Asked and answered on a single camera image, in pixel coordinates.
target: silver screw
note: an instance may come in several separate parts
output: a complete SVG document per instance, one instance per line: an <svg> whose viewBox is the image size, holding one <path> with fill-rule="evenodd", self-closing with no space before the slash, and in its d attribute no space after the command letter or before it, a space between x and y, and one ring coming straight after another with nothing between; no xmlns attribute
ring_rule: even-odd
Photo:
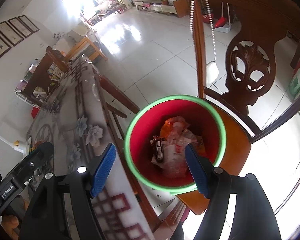
<svg viewBox="0 0 300 240"><path fill-rule="evenodd" d="M220 167L215 167L214 172L217 173L217 174L221 174L223 172L223 169L220 168Z"/></svg>
<svg viewBox="0 0 300 240"><path fill-rule="evenodd" d="M46 179L51 179L52 176L53 176L53 174L51 172L49 172L49 173L46 174L45 178Z"/></svg>
<svg viewBox="0 0 300 240"><path fill-rule="evenodd" d="M254 176L252 173L248 173L247 178L250 180L254 180L256 178L256 176Z"/></svg>

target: tile floor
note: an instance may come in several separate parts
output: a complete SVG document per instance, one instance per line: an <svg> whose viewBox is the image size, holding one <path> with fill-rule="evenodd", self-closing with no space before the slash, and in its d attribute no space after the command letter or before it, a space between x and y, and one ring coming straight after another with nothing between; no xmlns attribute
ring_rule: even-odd
<svg viewBox="0 0 300 240"><path fill-rule="evenodd" d="M193 40L189 31L189 17L147 13L134 8L121 15L110 15L95 25L105 54L109 60L98 58L96 67L121 89L140 108L173 94L197 96L197 73ZM239 32L239 22L229 33L216 32L217 65L219 76L208 86L218 93L227 92L225 86L225 53L231 39ZM204 25L207 62L213 60L211 30ZM249 106L249 116L260 127L266 127L291 104L287 92L292 68L290 61L297 44L284 38L275 45L277 71L268 93ZM106 100L124 111L127 119L119 117L126 130L134 114L105 92ZM254 143L240 175L253 173L261 183L274 210L288 195L300 176L300 115ZM144 186L149 201L160 214L174 196ZM226 222L220 239L228 239L235 207L231 196ZM204 214L190 213L184 223L185 239L192 240ZM282 239L300 224L300 186L288 203L276 215Z"/></svg>

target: red bucket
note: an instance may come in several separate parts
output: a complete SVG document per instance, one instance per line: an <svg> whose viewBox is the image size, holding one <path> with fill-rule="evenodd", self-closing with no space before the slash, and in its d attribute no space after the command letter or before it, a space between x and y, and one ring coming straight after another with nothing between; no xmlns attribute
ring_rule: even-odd
<svg viewBox="0 0 300 240"><path fill-rule="evenodd" d="M170 179L151 163L150 140L159 135L164 122L182 116L189 130L202 136L207 157L218 166L226 148L226 131L217 111L206 101L186 95L159 99L140 111L131 122L125 138L125 157L132 173L149 187L181 194L196 189L190 171L182 178Z"/></svg>

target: plastic bag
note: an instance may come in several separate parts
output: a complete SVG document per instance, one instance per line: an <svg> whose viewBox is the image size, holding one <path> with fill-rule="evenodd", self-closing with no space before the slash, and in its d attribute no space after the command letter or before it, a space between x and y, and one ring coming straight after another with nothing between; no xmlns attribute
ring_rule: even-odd
<svg viewBox="0 0 300 240"><path fill-rule="evenodd" d="M185 147L189 143L196 145L197 138L190 130L185 128L190 125L181 116L170 118L165 122L165 125L164 132L169 131L170 128L171 131L164 134L167 141L163 147L163 174L167 178L184 177L188 169L185 159Z"/></svg>

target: table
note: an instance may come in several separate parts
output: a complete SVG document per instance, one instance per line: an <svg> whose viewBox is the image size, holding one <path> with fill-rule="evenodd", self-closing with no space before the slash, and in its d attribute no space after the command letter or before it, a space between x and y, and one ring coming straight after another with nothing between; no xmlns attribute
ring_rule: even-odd
<svg viewBox="0 0 300 240"><path fill-rule="evenodd" d="M53 172L56 176L69 174L86 165L94 156L101 155L107 144L113 142L102 109L96 67L87 59L80 57L70 65L27 133L27 137L32 136L33 143L49 141L55 148L50 161L35 172L29 184L30 197L46 173ZM88 136L90 128L96 126L103 131L99 142ZM65 202L66 207L71 209L69 197L65 196ZM92 199L92 205L106 239L154 239L118 153L106 185ZM72 212L67 212L70 233L73 239L77 239L71 215Z"/></svg>

